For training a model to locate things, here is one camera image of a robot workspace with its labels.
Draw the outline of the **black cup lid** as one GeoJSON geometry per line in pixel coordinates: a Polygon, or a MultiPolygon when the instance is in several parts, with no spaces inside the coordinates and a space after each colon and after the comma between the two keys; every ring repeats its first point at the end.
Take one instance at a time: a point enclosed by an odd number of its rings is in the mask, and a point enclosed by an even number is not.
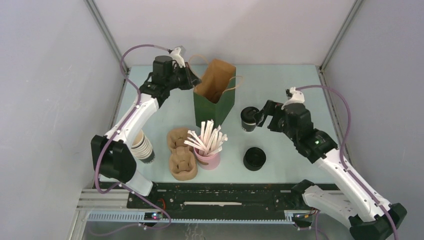
{"type": "Polygon", "coordinates": [[[248,123],[248,124],[255,124],[256,120],[255,120],[255,115],[259,112],[260,110],[254,106],[248,106],[245,107],[241,113],[240,113],[240,118],[243,122],[248,123]]]}

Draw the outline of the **green paper bag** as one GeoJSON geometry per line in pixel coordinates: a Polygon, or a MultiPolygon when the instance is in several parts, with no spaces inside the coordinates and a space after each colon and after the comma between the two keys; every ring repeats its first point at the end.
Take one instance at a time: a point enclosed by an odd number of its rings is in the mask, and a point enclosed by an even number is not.
{"type": "Polygon", "coordinates": [[[213,121],[215,127],[222,125],[235,105],[236,89],[243,81],[235,65],[217,58],[208,63],[201,83],[193,90],[195,125],[201,127],[206,121],[213,121]]]}

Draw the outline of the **black paper coffee cup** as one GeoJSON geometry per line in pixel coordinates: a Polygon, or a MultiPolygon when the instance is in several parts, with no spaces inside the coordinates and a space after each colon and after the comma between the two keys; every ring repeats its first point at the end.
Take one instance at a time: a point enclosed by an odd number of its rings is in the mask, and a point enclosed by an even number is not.
{"type": "Polygon", "coordinates": [[[241,127],[245,132],[252,132],[257,127],[256,120],[254,118],[242,118],[241,127]]]}

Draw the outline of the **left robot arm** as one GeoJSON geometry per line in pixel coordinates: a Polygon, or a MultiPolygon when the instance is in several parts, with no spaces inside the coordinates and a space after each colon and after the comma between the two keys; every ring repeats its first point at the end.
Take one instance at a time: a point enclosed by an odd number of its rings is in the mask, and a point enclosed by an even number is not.
{"type": "Polygon", "coordinates": [[[152,72],[144,83],[137,87],[135,101],[121,120],[104,135],[95,135],[91,140],[95,186],[99,176],[114,179],[138,193],[138,201],[145,208],[153,208],[158,194],[152,191],[153,182],[137,169],[148,159],[137,158],[131,147],[147,120],[163,105],[174,89],[190,90],[200,83],[180,55],[160,55],[152,63],[152,72]]]}

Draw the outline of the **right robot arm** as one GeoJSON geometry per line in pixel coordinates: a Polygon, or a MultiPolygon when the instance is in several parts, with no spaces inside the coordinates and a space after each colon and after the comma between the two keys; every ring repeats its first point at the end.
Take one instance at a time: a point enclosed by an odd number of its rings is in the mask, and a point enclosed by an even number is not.
{"type": "Polygon", "coordinates": [[[305,179],[295,186],[290,196],[295,208],[309,206],[324,211],[347,227],[355,240],[386,240],[395,236],[406,217],[406,208],[382,197],[340,156],[337,143],[314,127],[311,113],[303,103],[284,105],[268,100],[263,109],[254,114],[254,122],[262,127],[268,116],[271,121],[267,128],[284,133],[300,155],[332,177],[347,199],[331,195],[305,179]]]}

